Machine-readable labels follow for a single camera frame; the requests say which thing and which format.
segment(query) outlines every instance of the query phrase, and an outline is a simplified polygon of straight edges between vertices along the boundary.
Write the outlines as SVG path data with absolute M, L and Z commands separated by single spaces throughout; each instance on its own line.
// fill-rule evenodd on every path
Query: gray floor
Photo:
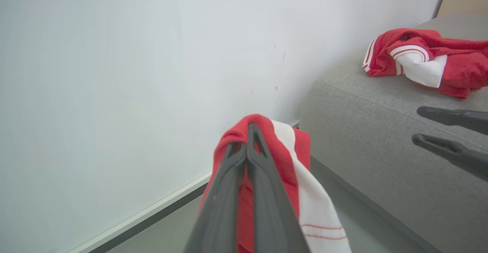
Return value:
M 354 253 L 423 253 L 420 246 L 383 220 L 337 183 L 318 178 L 331 197 Z M 197 217 L 201 196 L 110 253 L 180 253 Z

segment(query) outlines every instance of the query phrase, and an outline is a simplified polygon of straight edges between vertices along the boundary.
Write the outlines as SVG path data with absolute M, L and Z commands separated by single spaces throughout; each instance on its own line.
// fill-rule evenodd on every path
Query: sofa seam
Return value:
M 435 130 L 437 130 L 437 131 L 440 131 L 440 132 L 442 132 L 442 133 L 445 133 L 445 134 L 447 134 L 447 135 L 449 135 L 449 136 L 451 136 L 451 137 L 454 137 L 454 138 L 456 138 L 456 139 L 458 139 L 458 140 L 460 140 L 460 141 L 462 141 L 462 142 L 464 142 L 464 143 L 466 143 L 466 144 L 468 144 L 468 145 L 470 145 L 470 146 L 472 146 L 472 147 L 474 147 L 474 148 L 476 148 L 476 149 L 479 149 L 479 150 L 483 150 L 483 151 L 485 151 L 485 152 L 488 152 L 488 149 L 484 149 L 484 148 L 478 147 L 478 146 L 476 146 L 476 145 L 473 145 L 473 144 L 471 144 L 470 142 L 467 142 L 467 141 L 463 140 L 462 138 L 458 138 L 458 137 L 456 137 L 455 135 L 453 135 L 453 134 L 451 134 L 451 133 L 448 133 L 448 132 L 446 132 L 446 131 L 444 131 L 444 130 L 442 130 L 442 129 L 439 129 L 439 128 L 435 127 L 435 126 L 428 125 L 428 124 L 426 124 L 426 123 L 424 123 L 424 122 L 422 122 L 422 121 L 419 121 L 419 120 L 417 120 L 417 119 L 415 119 L 415 118 L 413 118 L 413 117 L 410 117 L 410 116 L 408 116 L 408 115 L 406 115 L 406 114 L 400 113 L 400 112 L 395 111 L 395 110 L 393 110 L 393 109 L 391 109 L 391 108 L 388 108 L 388 107 L 386 107 L 386 106 L 382 106 L 382 105 L 380 105 L 380 104 L 377 104 L 376 102 L 372 102 L 372 101 L 370 101 L 370 100 L 368 100 L 368 99 L 361 98 L 361 97 L 359 97 L 359 96 L 357 96 L 357 95 L 354 95 L 354 94 L 352 94 L 352 93 L 349 93 L 349 92 L 347 92 L 347 91 L 344 91 L 344 90 L 342 90 L 342 89 L 339 89 L 339 88 L 337 88 L 337 87 L 335 87 L 335 86 L 333 86 L 333 85 L 330 85 L 329 83 L 326 83 L 326 82 L 324 81 L 324 79 L 320 79 L 320 81 L 322 82 L 322 84 L 327 85 L 327 86 L 330 86 L 330 87 L 332 87 L 332 88 L 335 88 L 336 90 L 338 90 L 338 91 L 340 91 L 340 92 L 342 92 L 342 93 L 345 93 L 345 94 L 351 95 L 352 97 L 355 97 L 355 98 L 357 98 L 357 99 L 360 99 L 360 100 L 363 100 L 363 101 L 369 102 L 369 103 L 371 103 L 371 104 L 373 104 L 373 105 L 376 105 L 376 106 L 378 106 L 378 107 L 383 107 L 384 109 L 387 109 L 387 110 L 389 110 L 389 111 L 392 111 L 392 112 L 394 112 L 395 114 L 398 114 L 398 115 L 404 116 L 404 117 L 406 117 L 406 118 L 412 119 L 412 120 L 414 120 L 414 121 L 416 121 L 416 122 L 418 122 L 418 123 L 421 123 L 422 125 L 425 125 L 425 126 L 427 126 L 427 127 L 433 128 L 433 129 L 435 129 Z

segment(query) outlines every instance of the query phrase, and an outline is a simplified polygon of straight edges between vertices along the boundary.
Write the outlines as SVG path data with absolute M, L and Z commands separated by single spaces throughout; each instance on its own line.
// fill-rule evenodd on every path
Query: red stitching line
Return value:
M 347 236 L 338 237 L 338 238 L 332 238 L 332 237 L 326 237 L 326 236 L 319 236 L 319 235 L 310 235 L 310 234 L 305 234 L 305 236 L 313 237 L 313 238 L 319 238 L 319 239 L 326 239 L 326 240 L 334 240 L 334 241 L 347 239 Z
M 343 227 L 324 227 L 324 226 L 318 226 L 318 225 L 313 225 L 313 224 L 304 224 L 302 227 L 305 226 L 310 226 L 310 227 L 315 227 L 315 228 L 320 228 L 320 229 L 328 229 L 328 230 L 339 230 L 343 229 Z

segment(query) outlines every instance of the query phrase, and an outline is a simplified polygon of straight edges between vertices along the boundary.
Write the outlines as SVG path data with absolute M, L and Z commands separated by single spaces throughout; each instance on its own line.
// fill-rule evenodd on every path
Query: folded clothing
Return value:
M 246 116 L 222 136 L 214 152 L 212 176 L 205 189 L 202 204 L 227 145 L 231 142 L 247 143 L 249 124 L 257 124 L 261 129 L 310 251 L 350 253 L 347 236 L 331 199 L 310 173 L 310 136 L 304 131 L 261 115 Z M 239 187 L 237 242 L 240 253 L 254 251 L 252 191 L 252 184 L 246 176 Z
M 442 38 L 435 30 L 394 29 L 373 39 L 363 68 L 372 77 L 405 75 L 464 100 L 488 86 L 488 41 Z

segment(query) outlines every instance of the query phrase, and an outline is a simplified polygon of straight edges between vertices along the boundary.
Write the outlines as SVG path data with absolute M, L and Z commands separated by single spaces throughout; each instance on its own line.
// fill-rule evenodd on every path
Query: gray upholstery fabric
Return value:
M 419 26 L 442 36 L 488 40 L 488 16 L 446 16 Z M 459 101 L 405 76 L 376 77 L 364 54 L 316 81 L 300 114 L 311 154 L 444 253 L 488 250 L 488 183 L 413 145 L 425 133 L 488 153 L 488 136 L 416 114 L 419 106 L 488 111 L 488 88 Z

